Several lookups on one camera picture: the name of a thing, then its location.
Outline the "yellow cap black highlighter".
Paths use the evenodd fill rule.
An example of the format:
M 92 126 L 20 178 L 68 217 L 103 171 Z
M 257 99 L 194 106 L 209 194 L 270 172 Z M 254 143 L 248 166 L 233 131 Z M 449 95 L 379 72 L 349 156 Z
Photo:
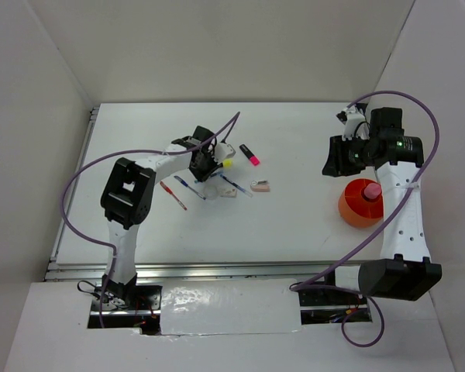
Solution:
M 226 159 L 219 165 L 219 170 L 223 171 L 225 169 L 229 169 L 233 166 L 233 159 Z

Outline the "blue clear barrel pen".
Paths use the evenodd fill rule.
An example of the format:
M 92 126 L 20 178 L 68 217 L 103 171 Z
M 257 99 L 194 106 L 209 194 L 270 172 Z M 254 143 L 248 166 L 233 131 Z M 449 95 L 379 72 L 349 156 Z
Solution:
M 253 194 L 250 193 L 249 191 L 247 191 L 245 188 L 239 186 L 236 182 L 230 180 L 229 178 L 227 178 L 227 176 L 225 176 L 224 174 L 220 174 L 220 177 L 221 179 L 223 179 L 225 182 L 231 184 L 234 188 L 236 188 L 237 190 L 241 191 L 242 193 L 244 193 L 246 196 L 248 196 L 249 198 L 252 198 L 253 197 Z

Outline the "dark blue gel pen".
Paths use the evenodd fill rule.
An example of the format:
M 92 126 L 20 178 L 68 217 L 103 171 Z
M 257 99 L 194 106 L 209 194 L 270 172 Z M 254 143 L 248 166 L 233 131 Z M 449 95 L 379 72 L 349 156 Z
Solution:
M 200 193 L 199 191 L 195 190 L 189 183 L 187 183 L 183 178 L 179 177 L 178 175 L 173 176 L 175 180 L 177 180 L 180 184 L 182 184 L 185 188 L 193 192 L 197 195 L 200 199 L 206 200 L 206 197 Z

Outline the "pink cap black highlighter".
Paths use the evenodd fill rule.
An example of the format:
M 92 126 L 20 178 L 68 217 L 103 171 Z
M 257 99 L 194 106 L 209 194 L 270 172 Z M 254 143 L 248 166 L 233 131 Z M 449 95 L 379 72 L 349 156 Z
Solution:
M 256 167 L 260 164 L 259 159 L 253 154 L 253 152 L 245 144 L 241 144 L 239 146 L 239 149 L 253 166 Z

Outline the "red gel pen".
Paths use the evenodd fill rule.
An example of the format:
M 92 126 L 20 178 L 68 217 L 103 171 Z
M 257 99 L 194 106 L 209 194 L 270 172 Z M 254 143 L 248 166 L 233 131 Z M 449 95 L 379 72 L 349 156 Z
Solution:
M 185 211 L 188 210 L 187 206 L 179 199 L 178 196 L 162 181 L 160 181 L 160 186 L 180 205 Z

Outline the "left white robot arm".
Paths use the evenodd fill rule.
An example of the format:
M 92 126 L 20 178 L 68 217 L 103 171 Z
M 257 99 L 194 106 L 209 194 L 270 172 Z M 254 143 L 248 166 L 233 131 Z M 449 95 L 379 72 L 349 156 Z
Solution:
M 120 309 L 137 300 L 136 243 L 140 225 L 150 213 L 153 191 L 163 179 L 189 170 L 197 181 L 210 178 L 235 150 L 227 143 L 186 136 L 174 140 L 162 153 L 139 160 L 118 159 L 102 193 L 101 207 L 108 220 L 108 263 L 102 290 Z

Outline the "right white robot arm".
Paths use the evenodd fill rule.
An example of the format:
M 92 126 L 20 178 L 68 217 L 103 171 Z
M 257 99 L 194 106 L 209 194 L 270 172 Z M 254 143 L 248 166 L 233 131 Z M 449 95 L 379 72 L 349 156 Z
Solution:
M 442 277 L 425 241 L 419 171 L 424 170 L 422 141 L 393 135 L 387 139 L 329 140 L 329 156 L 322 172 L 341 177 L 375 169 L 384 206 L 380 257 L 359 266 L 340 266 L 322 286 L 326 301 L 339 304 L 350 290 L 362 295 L 416 301 Z

